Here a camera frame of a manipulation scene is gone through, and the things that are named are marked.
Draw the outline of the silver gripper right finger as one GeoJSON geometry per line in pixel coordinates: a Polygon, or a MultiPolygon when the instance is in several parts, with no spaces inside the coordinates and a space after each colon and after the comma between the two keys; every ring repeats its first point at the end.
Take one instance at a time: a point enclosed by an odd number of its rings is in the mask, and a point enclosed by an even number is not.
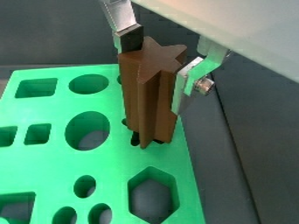
{"type": "Polygon", "coordinates": [[[182,111],[185,98],[192,95],[192,91],[198,91],[202,95],[209,93],[214,82],[206,75],[222,64],[229,55],[229,49],[210,39],[200,36],[197,53],[200,56],[176,74],[172,94],[172,112],[176,115],[182,111]]]}

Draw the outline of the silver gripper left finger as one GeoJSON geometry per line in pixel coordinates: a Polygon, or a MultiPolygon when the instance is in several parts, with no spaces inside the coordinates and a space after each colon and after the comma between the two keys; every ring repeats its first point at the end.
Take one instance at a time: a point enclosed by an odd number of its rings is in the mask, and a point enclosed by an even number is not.
{"type": "Polygon", "coordinates": [[[136,22],[130,0],[98,0],[118,53],[141,49],[144,27],[136,22]]]}

